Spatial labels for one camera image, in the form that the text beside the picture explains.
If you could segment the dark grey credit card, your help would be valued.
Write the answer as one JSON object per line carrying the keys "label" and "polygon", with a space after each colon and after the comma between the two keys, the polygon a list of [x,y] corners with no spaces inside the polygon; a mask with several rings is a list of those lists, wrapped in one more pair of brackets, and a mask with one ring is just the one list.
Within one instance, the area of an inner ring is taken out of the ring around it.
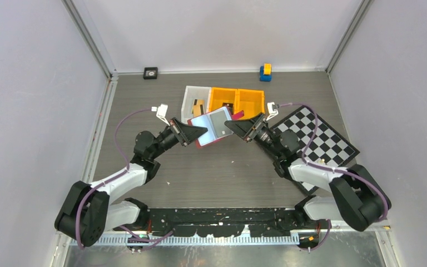
{"label": "dark grey credit card", "polygon": [[234,108],[234,104],[233,104],[233,103],[226,103],[226,102],[224,102],[224,103],[222,104],[222,106],[226,106],[227,108],[231,108],[231,109],[233,109],[233,108]]}

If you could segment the red card holder wallet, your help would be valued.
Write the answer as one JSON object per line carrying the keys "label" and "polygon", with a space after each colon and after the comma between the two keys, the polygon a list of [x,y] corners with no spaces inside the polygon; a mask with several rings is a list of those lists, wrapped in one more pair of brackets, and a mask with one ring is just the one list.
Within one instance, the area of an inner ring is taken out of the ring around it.
{"label": "red card holder wallet", "polygon": [[225,126],[225,122],[239,120],[244,117],[244,114],[244,110],[232,114],[230,109],[224,106],[187,120],[191,126],[207,128],[207,132],[195,141],[196,146],[198,148],[205,147],[232,135],[232,130]]}

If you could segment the grey chip credit card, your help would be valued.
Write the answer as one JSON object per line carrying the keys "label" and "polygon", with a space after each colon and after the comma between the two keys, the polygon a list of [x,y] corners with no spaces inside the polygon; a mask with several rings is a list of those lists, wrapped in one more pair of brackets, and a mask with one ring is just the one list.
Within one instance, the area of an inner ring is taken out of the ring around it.
{"label": "grey chip credit card", "polygon": [[217,139],[233,134],[233,132],[225,125],[226,121],[231,120],[230,113],[227,109],[217,109],[210,113],[209,117]]}

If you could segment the orange gold credit card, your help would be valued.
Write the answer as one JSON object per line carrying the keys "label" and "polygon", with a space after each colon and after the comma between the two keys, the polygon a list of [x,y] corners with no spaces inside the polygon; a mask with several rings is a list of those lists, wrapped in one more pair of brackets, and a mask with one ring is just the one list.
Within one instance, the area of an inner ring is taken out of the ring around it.
{"label": "orange gold credit card", "polygon": [[193,101],[193,106],[204,105],[204,104],[205,104],[205,100],[204,99],[196,98]]}

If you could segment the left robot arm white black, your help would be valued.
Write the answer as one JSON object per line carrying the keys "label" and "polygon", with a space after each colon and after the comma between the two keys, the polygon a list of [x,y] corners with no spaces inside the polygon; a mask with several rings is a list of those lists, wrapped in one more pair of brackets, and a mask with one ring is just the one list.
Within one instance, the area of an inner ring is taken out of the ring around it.
{"label": "left robot arm white black", "polygon": [[135,138],[133,158],[122,170],[90,184],[77,181],[71,186],[55,219],[55,229],[82,248],[95,244],[107,230],[127,225],[144,229],[149,216],[147,205],[131,197],[119,203],[116,200],[156,176],[161,166],[156,158],[177,144],[195,142],[207,131],[177,118],[169,120],[158,136],[141,131]]}

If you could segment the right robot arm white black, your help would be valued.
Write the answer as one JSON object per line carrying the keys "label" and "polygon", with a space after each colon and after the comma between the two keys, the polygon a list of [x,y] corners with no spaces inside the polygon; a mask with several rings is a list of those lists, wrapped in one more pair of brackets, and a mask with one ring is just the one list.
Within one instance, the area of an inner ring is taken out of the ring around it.
{"label": "right robot arm white black", "polygon": [[364,231],[386,219],[391,201],[362,165],[332,167],[307,159],[296,133],[273,131],[263,113],[247,120],[226,121],[225,126],[244,141],[256,142],[272,159],[279,177],[332,194],[309,196],[301,202],[295,213],[298,226],[310,228],[318,220],[343,220],[354,230]]}

